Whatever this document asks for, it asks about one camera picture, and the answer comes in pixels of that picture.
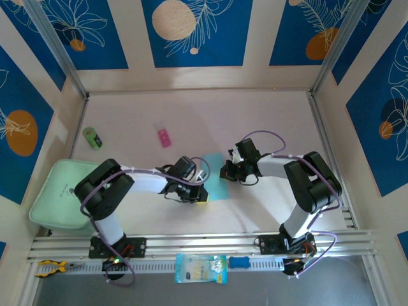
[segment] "gray floor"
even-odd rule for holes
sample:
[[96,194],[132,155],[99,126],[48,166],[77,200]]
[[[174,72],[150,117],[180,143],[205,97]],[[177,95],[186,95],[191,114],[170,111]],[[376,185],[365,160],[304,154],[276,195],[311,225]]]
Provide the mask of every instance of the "gray floor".
[[376,305],[359,257],[324,258],[298,280],[281,272],[231,272],[227,285],[175,284],[173,274],[143,274],[132,287],[117,288],[102,275],[60,274],[41,280],[37,292],[35,306]]

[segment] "pliers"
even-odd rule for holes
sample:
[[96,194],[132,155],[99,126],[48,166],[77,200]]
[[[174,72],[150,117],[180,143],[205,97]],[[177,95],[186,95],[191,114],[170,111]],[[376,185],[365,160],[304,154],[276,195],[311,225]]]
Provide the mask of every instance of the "pliers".
[[36,276],[43,279],[45,277],[54,275],[55,273],[58,273],[58,272],[64,273],[69,269],[75,268],[77,266],[82,266],[84,264],[85,263],[68,263],[67,261],[43,260],[38,263],[39,266],[54,265],[54,266],[57,266],[57,268],[48,273],[37,273]]

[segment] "green cylinder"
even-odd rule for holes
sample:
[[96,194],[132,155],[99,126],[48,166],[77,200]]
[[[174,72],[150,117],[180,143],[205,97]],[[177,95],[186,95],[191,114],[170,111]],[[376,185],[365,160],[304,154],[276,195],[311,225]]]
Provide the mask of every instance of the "green cylinder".
[[82,134],[91,145],[92,149],[99,150],[102,147],[102,140],[99,138],[98,134],[96,134],[93,127],[86,127],[82,131]]

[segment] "snack bag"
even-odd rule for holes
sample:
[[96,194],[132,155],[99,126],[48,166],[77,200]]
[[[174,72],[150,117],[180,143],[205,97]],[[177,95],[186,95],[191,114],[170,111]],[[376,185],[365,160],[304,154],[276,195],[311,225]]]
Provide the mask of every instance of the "snack bag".
[[217,282],[227,283],[227,257],[225,255],[177,254],[176,283]]

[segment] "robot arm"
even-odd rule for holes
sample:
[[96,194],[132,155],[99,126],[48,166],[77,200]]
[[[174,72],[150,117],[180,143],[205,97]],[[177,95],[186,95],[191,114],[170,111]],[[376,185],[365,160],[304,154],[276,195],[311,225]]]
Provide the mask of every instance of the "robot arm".
[[[124,170],[130,170],[130,168],[119,165],[114,159],[106,160],[75,187],[75,195],[82,203],[102,181]],[[177,193],[183,203],[206,202],[208,199],[204,183],[200,184],[200,181],[205,178],[205,172],[201,170],[196,174],[196,164],[186,156],[181,157],[174,165],[142,171],[146,173],[121,173],[103,188],[94,192],[85,205],[109,245],[115,245],[120,240],[126,239],[115,210],[129,192]],[[154,175],[152,172],[160,172],[166,177]],[[196,184],[191,186],[183,182]]]
[[[316,214],[333,203],[335,196],[316,174],[301,161],[261,155],[250,138],[242,140],[228,151],[231,160],[220,170],[220,177],[233,182],[245,182],[249,175],[288,179],[295,196],[296,206],[289,218],[281,224],[279,235],[260,237],[262,254],[302,252],[302,244],[313,240],[309,224]],[[303,156],[340,196],[342,188],[323,158],[317,152]]]

